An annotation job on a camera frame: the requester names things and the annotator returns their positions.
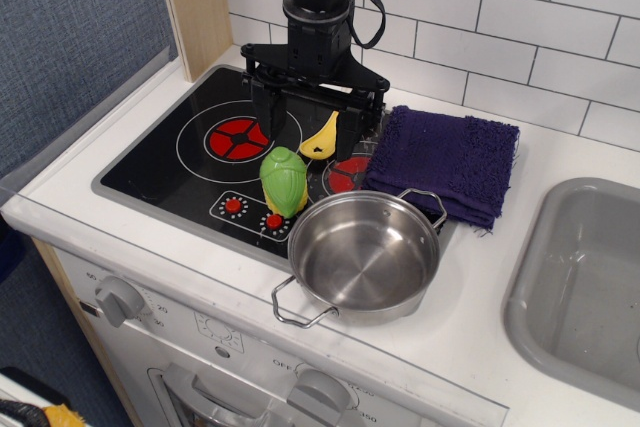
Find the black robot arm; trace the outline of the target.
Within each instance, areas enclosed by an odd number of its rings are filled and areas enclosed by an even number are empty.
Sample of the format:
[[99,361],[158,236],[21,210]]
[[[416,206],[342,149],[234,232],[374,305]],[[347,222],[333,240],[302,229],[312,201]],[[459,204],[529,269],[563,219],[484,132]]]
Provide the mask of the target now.
[[[378,9],[381,0],[369,0]],[[380,122],[390,83],[360,64],[352,45],[373,48],[385,29],[363,42],[355,32],[355,0],[283,0],[287,18],[284,44],[241,48],[248,85],[263,134],[272,138],[284,126],[290,100],[338,114],[335,155],[349,158],[361,137]]]

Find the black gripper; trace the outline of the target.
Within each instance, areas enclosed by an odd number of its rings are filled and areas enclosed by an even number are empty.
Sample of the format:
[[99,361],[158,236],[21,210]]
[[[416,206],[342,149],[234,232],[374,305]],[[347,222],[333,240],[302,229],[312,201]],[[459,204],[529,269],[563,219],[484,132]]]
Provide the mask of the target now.
[[342,111],[336,123],[336,160],[347,160],[369,128],[370,115],[382,112],[389,82],[355,60],[347,21],[332,26],[291,21],[287,34],[284,44],[241,47],[259,127],[276,139],[286,124],[289,99]]

